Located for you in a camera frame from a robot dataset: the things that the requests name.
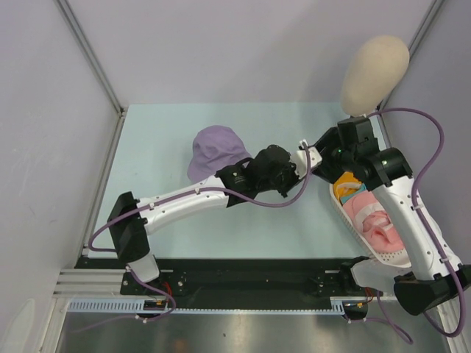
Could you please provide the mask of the purple bucket hat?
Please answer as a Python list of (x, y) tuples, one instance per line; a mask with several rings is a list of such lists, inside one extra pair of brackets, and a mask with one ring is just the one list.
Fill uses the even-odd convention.
[(251, 157), (242, 139), (231, 128), (209, 126), (200, 130), (193, 140), (187, 176), (191, 182), (196, 183), (213, 176), (228, 165)]

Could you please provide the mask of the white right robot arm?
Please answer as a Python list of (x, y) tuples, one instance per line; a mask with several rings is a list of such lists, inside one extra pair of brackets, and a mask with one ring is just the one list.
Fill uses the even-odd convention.
[(340, 288), (356, 295), (365, 287), (393, 293), (402, 308), (420, 315), (458, 298), (470, 287), (470, 266), (454, 254), (418, 192), (417, 178), (403, 153), (380, 149), (368, 118), (348, 118), (329, 128), (314, 144), (322, 163), (314, 175), (334, 183), (345, 171), (366, 185), (391, 218), (404, 243), (409, 265), (398, 268), (361, 260), (339, 277)]

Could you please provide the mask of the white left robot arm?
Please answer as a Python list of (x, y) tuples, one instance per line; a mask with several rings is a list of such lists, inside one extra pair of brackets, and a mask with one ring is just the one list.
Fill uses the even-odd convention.
[(163, 277), (150, 249), (150, 235), (205, 210), (253, 202), (258, 194), (267, 191), (275, 190), (286, 197), (305, 174), (305, 152), (289, 153), (270, 145), (255, 157), (245, 157), (173, 193), (141, 199), (130, 191), (123, 193), (108, 218), (117, 258), (137, 275), (140, 289), (156, 293)]

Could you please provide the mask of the pink bucket hat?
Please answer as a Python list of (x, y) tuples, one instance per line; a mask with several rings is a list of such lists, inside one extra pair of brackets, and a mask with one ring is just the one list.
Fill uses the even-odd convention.
[(342, 205), (355, 230), (377, 253), (405, 248), (394, 224), (372, 192), (365, 191)]

